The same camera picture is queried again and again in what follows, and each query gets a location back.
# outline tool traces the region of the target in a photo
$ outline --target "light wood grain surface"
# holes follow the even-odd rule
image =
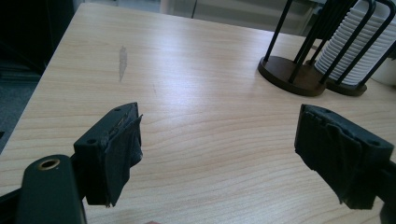
[[[339,204],[293,143],[300,105],[311,104],[395,145],[396,90],[369,81],[359,98],[282,91],[257,71],[271,37],[81,5],[0,156],[0,194],[20,186],[31,162],[71,156],[108,110],[138,102],[143,160],[114,208],[85,204],[89,223],[378,223],[380,200],[371,211]],[[281,35],[272,55],[293,58],[302,42]]]

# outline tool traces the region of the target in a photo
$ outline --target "round black base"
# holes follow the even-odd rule
[[[326,87],[327,89],[331,91],[338,92],[343,95],[348,95],[348,96],[361,96],[365,91],[367,91],[367,86],[349,86],[346,84],[335,84],[335,81],[332,79],[327,79],[326,81]]]
[[[303,96],[321,95],[326,85],[319,83],[322,74],[313,66],[301,66],[293,83],[289,82],[295,66],[296,64],[289,59],[271,56],[268,62],[265,62],[264,58],[260,60],[258,70],[269,82],[285,91]]]

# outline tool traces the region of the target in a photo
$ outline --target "gray carpet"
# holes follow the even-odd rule
[[[0,59],[0,153],[29,102],[40,75],[11,60]]]

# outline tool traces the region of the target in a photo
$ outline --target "black plastic part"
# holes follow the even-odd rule
[[[88,204],[116,204],[130,168],[143,157],[137,103],[109,111],[74,144],[80,198]]]
[[[371,209],[381,183],[395,186],[380,175],[393,145],[331,110],[302,105],[294,146],[349,208]]]
[[[30,164],[23,175],[15,223],[86,223],[73,172],[64,155]]]
[[[0,223],[15,223],[20,193],[21,189],[16,189],[0,197]]]
[[[381,223],[396,223],[396,164],[390,162],[379,176],[377,196],[384,201],[381,210]]]

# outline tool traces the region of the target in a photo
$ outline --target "dish rack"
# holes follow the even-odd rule
[[[325,46],[326,42],[335,30],[343,21],[345,15],[356,4],[357,0],[328,0],[324,5],[320,16],[310,30],[308,36],[304,40],[303,45],[298,51],[295,59],[289,60],[283,57],[270,56],[274,48],[275,42],[278,38],[280,29],[286,16],[289,12],[292,0],[288,0],[279,23],[277,24],[274,36],[270,42],[268,50],[264,57],[261,58],[258,70],[268,81],[278,86],[279,88],[293,92],[303,96],[318,96],[321,95],[325,89],[335,91],[349,96],[360,96],[366,90],[366,82],[373,75],[376,69],[384,62],[387,57],[396,49],[396,41],[386,50],[386,52],[379,58],[377,63],[370,69],[368,74],[356,85],[347,85],[342,83],[349,72],[359,62],[367,50],[374,44],[374,42],[381,36],[385,29],[390,25],[396,14],[396,6],[390,0],[364,0],[368,3],[368,9],[361,22],[357,25],[355,31],[352,32],[350,38],[346,41],[344,47],[338,52],[333,62],[330,64],[324,74],[320,73],[314,66],[314,62],[319,53]],[[381,26],[376,30],[369,41],[360,50],[357,56],[347,66],[346,70],[336,80],[329,78],[334,68],[340,63],[343,56],[347,53],[356,37],[360,34],[363,27],[371,19],[375,12],[376,3],[384,4],[389,8],[389,14]],[[305,62],[308,52],[312,49],[314,42],[318,35],[323,34],[323,39],[318,45],[315,53],[310,60]]]

